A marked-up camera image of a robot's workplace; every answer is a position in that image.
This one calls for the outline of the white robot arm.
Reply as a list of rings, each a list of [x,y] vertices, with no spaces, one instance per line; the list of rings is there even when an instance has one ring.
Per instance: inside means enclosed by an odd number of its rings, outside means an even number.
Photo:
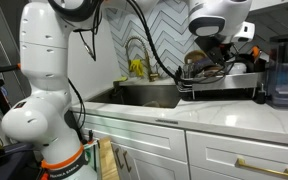
[[[85,146],[64,120],[71,107],[68,80],[68,41],[73,31],[93,30],[104,8],[137,15],[159,0],[47,0],[23,8],[20,25],[20,68],[31,94],[3,117],[4,133],[35,145],[41,152],[42,180],[97,180]],[[189,31],[208,53],[218,44],[250,41],[255,25],[246,21],[253,0],[183,0],[188,6]]]

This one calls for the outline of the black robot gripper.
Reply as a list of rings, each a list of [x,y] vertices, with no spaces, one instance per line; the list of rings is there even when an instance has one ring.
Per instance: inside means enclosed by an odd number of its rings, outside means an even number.
[[[216,37],[197,37],[195,43],[215,64],[224,65],[229,59],[231,43],[223,44]]]

